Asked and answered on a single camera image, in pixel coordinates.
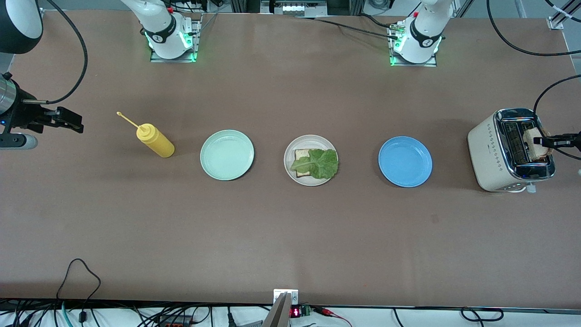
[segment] plate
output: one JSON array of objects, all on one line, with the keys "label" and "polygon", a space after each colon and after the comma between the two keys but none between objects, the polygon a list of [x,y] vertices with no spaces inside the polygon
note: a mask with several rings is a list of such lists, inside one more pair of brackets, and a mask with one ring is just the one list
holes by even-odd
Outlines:
[{"label": "plate", "polygon": [[432,156],[418,140],[397,136],[379,150],[379,168],[385,178],[401,187],[416,187],[432,173]]},{"label": "plate", "polygon": [[252,141],[237,130],[214,133],[204,142],[200,152],[202,168],[217,180],[232,180],[244,175],[253,160]]},{"label": "plate", "polygon": [[335,147],[326,138],[318,135],[303,135],[297,137],[292,142],[285,151],[284,164],[286,172],[289,174],[295,182],[305,185],[305,186],[319,186],[325,184],[329,181],[327,179],[317,179],[312,176],[296,177],[296,172],[291,170],[292,163],[295,161],[295,150],[300,149],[321,149],[321,150],[335,150]]}]

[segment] green plate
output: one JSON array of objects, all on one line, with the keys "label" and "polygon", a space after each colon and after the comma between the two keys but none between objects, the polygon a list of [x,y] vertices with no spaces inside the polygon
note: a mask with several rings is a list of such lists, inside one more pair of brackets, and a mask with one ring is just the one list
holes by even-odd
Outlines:
[{"label": "green plate", "polygon": [[232,180],[244,175],[253,160],[251,140],[237,130],[214,133],[204,142],[200,152],[202,168],[217,180]]}]

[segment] white plate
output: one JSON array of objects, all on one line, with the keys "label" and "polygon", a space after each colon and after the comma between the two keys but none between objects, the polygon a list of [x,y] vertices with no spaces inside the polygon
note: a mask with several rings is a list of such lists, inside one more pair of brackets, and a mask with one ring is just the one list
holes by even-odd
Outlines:
[{"label": "white plate", "polygon": [[291,170],[292,163],[295,161],[295,150],[300,149],[321,149],[321,150],[335,150],[335,147],[326,138],[318,135],[303,135],[297,137],[294,141],[290,142],[289,146],[285,151],[285,169],[295,182],[305,185],[305,186],[319,186],[325,184],[329,181],[327,179],[317,179],[312,176],[296,177],[296,172]]}]

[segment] yellow squeeze bottle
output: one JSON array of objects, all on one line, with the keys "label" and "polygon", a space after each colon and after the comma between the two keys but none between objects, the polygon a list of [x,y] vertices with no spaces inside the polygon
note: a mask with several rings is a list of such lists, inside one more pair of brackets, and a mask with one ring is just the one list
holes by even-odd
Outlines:
[{"label": "yellow squeeze bottle", "polygon": [[174,154],[174,145],[154,125],[143,124],[137,126],[137,124],[123,116],[121,112],[117,111],[117,114],[137,127],[137,138],[153,150],[153,152],[159,154],[160,157],[168,158]]}]

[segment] toaster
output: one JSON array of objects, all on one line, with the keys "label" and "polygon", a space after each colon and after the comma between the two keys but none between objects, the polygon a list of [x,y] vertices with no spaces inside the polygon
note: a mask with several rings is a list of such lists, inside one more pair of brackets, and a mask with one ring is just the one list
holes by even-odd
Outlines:
[{"label": "toaster", "polygon": [[468,148],[476,179],[490,192],[536,191],[536,182],[555,174],[553,156],[529,159],[523,140],[527,129],[541,128],[530,109],[502,109],[486,118],[468,133]]}]

